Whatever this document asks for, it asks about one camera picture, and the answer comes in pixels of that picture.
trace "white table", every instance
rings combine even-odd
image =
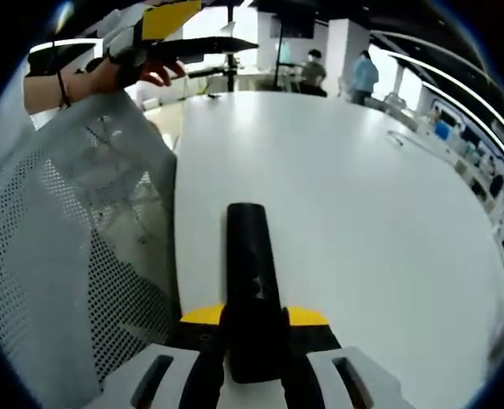
[[[482,382],[504,270],[481,204],[454,169],[365,107],[307,95],[188,100],[177,166],[182,311],[222,302],[223,218],[264,205],[283,304],[315,308],[343,346],[398,377],[419,409],[463,407]],[[220,408],[285,407],[276,383]]]

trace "ceiling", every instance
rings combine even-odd
[[[243,0],[206,0],[212,6],[239,5]],[[115,8],[122,9],[133,0],[94,2],[75,0],[76,13],[64,26],[57,37],[75,37],[100,20]],[[427,2],[424,0],[255,0],[252,6],[260,11],[278,14],[304,14],[318,20],[351,19],[374,32],[388,32],[408,36],[401,38],[385,34],[397,49],[405,54],[439,68],[461,81],[483,97],[504,118],[504,0],[477,2],[473,0],[445,0]],[[476,38],[473,45],[468,41]],[[383,49],[392,47],[372,36],[372,42]],[[460,59],[435,49],[433,43],[448,50]],[[420,77],[420,72],[412,64],[403,62]],[[447,79],[428,72],[438,88],[452,95],[466,107],[474,111],[487,124],[492,114],[460,87]]]

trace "black stand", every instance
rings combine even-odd
[[[228,24],[232,23],[234,18],[235,18],[235,6],[233,4],[230,4],[227,6]],[[227,62],[229,65],[229,72],[227,73],[227,91],[235,92],[235,73],[236,73],[235,55],[228,54]]]
[[[284,37],[284,21],[280,19],[280,38],[278,39],[278,55],[276,56],[276,71],[275,81],[273,83],[273,90],[278,88],[278,71],[280,70],[280,55],[282,52],[282,38]]]

